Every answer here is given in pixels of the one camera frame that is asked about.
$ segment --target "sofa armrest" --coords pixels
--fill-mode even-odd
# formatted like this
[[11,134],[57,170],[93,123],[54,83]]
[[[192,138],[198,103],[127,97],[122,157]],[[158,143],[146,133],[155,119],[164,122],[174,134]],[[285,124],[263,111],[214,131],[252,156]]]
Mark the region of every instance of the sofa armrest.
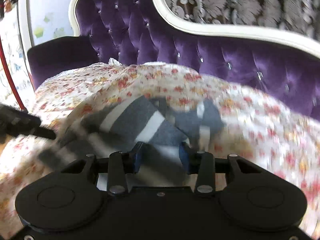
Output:
[[54,39],[32,47],[27,55],[35,89],[62,71],[99,61],[88,36]]

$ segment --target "blue part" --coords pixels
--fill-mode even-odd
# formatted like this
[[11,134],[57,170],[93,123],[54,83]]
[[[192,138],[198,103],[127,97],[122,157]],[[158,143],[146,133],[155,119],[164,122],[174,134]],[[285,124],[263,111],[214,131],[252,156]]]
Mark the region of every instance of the blue part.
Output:
[[140,165],[141,165],[141,160],[142,160],[142,154],[141,153],[137,153],[136,154],[136,158],[135,158],[135,162],[134,162],[134,172],[137,173],[140,169]]
[[186,152],[182,144],[179,145],[179,158],[184,170],[189,173],[189,154]]

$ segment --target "floral fabric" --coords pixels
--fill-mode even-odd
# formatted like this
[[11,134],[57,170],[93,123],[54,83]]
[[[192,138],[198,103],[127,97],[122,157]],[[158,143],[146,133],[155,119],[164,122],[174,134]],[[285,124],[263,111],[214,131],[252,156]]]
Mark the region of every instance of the floral fabric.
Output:
[[[308,199],[300,227],[314,239],[320,237],[320,123],[292,113],[259,90],[174,64],[97,63],[44,82],[36,92],[32,114],[62,134],[86,113],[139,95],[166,97],[180,111],[211,99],[226,126],[211,142],[210,151],[216,157],[237,153],[300,187]],[[19,190],[50,172],[37,161],[46,141],[19,137],[0,155],[0,233],[5,238],[21,228],[14,209]],[[217,182],[218,188],[224,187],[221,178]]]
[[320,40],[320,0],[166,0],[182,19],[273,27]]

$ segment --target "wall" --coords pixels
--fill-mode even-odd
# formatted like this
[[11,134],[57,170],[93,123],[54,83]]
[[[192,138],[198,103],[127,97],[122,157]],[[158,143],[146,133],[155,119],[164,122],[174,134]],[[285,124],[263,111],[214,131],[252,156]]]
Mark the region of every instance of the wall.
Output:
[[68,20],[69,3],[70,0],[28,0],[32,45],[73,35]]

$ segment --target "damask wallpaper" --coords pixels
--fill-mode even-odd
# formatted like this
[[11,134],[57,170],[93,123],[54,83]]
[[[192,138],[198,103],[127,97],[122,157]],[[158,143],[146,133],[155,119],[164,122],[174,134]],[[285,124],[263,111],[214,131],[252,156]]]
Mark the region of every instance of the damask wallpaper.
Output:
[[166,0],[180,18],[295,31],[320,40],[320,0]]

